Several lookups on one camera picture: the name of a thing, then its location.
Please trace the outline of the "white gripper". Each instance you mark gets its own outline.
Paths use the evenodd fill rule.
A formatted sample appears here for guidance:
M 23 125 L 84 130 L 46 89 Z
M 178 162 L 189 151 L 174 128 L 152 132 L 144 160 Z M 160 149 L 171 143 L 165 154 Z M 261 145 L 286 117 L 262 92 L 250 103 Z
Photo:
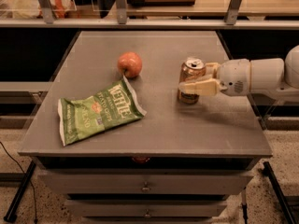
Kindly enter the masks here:
M 201 81 L 186 81 L 178 84 L 185 94 L 214 96 L 220 90 L 228 96 L 246 96 L 249 94 L 250 62 L 247 59 L 230 60 L 219 63 L 206 63 L 206 76 L 218 77 Z

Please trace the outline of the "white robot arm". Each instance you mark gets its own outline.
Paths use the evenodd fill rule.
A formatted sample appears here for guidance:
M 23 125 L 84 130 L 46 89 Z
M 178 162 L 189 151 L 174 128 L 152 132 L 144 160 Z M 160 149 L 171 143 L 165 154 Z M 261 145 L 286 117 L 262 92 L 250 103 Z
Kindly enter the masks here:
M 299 49 L 294 47 L 285 59 L 237 59 L 206 63 L 206 73 L 180 81 L 178 89 L 189 95 L 227 96 L 262 94 L 273 100 L 299 100 Z

